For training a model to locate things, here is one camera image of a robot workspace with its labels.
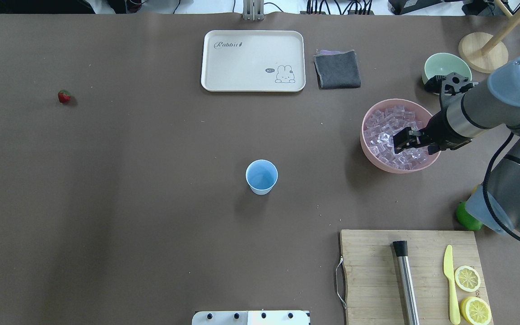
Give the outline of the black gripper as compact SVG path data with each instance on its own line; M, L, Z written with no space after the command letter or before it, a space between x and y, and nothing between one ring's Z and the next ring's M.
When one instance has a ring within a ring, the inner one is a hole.
M404 127L393 136L395 154L400 154L407 149L427 147L427 152L431 156L441 151L456 150L470 142L470 138L461 136L453 130L446 117L446 110L435 114L427 126L420 131L412 127Z

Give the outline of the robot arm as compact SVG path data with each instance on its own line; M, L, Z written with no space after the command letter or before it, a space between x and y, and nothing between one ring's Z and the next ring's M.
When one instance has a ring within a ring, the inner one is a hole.
M495 152L466 211L491 230L520 241L520 56L483 82L456 73L441 80L440 111L415 131L393 137L394 152L427 147L429 154L456 150L483 132L505 125L510 135Z

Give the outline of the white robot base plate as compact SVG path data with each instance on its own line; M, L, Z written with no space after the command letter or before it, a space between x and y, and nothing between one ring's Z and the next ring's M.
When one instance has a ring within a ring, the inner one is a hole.
M199 311L192 325L310 325L309 311L302 310L249 310Z

